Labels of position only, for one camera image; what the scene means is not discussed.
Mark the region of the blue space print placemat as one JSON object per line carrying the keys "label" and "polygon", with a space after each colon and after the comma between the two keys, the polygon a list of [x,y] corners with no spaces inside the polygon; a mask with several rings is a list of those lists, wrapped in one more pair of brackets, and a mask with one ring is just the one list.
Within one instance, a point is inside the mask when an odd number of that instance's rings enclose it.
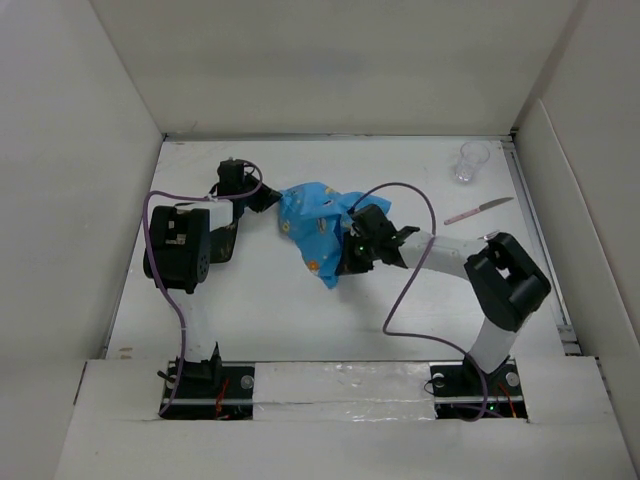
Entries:
{"label": "blue space print placemat", "polygon": [[351,228],[348,210],[353,205],[376,205],[384,213],[391,209],[387,199],[366,197],[362,192],[340,193],[320,182],[296,185],[281,192],[279,229],[299,249],[307,269],[329,289],[338,284],[336,270],[344,234]]}

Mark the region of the pink handled table knife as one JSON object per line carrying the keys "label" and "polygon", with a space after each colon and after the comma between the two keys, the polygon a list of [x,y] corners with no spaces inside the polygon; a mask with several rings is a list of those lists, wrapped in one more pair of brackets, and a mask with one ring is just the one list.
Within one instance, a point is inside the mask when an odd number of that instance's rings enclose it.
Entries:
{"label": "pink handled table knife", "polygon": [[475,207],[474,209],[462,212],[456,216],[453,216],[451,218],[446,219],[443,224],[444,225],[451,225],[460,221],[463,221],[467,218],[470,218],[472,216],[478,215],[486,210],[490,210],[492,208],[495,208],[497,206],[503,205],[505,203],[508,203],[510,201],[513,200],[513,197],[502,197],[502,198],[498,198],[498,199],[494,199],[488,202],[485,202],[477,207]]}

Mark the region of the black floral square plate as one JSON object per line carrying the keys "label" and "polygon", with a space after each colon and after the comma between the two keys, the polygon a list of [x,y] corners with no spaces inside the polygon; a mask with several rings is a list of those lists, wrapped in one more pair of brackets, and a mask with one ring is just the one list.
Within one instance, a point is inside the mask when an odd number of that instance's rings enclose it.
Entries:
{"label": "black floral square plate", "polygon": [[211,264],[222,264],[231,260],[238,233],[238,224],[238,221],[234,221],[209,233],[209,259]]}

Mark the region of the pink handled fork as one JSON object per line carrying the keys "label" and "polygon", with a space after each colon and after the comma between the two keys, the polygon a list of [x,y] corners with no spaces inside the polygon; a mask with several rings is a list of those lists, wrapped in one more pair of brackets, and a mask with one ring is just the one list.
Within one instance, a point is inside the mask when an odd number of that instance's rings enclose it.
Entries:
{"label": "pink handled fork", "polygon": [[482,237],[479,237],[479,239],[490,240],[492,238],[495,238],[499,233],[500,233],[500,230],[495,230],[483,235]]}

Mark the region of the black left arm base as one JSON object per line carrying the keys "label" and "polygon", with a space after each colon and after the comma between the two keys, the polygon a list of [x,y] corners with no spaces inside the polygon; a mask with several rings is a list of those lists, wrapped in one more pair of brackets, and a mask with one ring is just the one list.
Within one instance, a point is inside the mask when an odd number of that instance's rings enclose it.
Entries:
{"label": "black left arm base", "polygon": [[256,364],[224,362],[218,346],[209,360],[178,359],[157,372],[164,382],[159,417],[165,420],[245,421],[253,419]]}

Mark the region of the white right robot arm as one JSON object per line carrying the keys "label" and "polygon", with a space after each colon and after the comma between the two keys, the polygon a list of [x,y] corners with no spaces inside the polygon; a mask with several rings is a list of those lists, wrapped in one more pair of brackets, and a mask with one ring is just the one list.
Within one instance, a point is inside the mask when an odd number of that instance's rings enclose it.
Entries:
{"label": "white right robot arm", "polygon": [[426,269],[470,283],[484,314],[462,381],[473,393],[483,394],[499,379],[515,340],[531,315],[551,291],[551,284],[511,234],[498,232],[481,240],[435,235],[414,226],[398,230],[376,205],[349,210],[350,231],[344,234],[336,274],[371,271],[376,262]]}

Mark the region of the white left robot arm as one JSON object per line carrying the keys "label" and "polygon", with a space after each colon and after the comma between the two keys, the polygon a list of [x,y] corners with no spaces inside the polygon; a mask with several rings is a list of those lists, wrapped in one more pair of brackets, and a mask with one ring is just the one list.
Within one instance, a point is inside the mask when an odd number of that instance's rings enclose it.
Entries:
{"label": "white left robot arm", "polygon": [[217,175],[217,183],[201,197],[149,192],[142,214],[144,273],[178,317],[178,359],[196,364],[188,384],[205,397],[220,390],[223,373],[205,362],[214,356],[216,338],[206,302],[195,290],[205,283],[213,263],[231,259],[244,212],[261,213],[281,198],[266,185],[260,168],[248,160],[224,160]]}

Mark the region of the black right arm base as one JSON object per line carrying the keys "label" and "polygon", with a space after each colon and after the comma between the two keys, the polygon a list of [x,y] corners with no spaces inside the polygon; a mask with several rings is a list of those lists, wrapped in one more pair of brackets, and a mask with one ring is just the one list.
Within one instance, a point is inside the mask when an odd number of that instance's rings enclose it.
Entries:
{"label": "black right arm base", "polygon": [[527,419],[516,362],[508,358],[483,386],[476,369],[463,361],[434,362],[424,391],[434,400],[438,420]]}

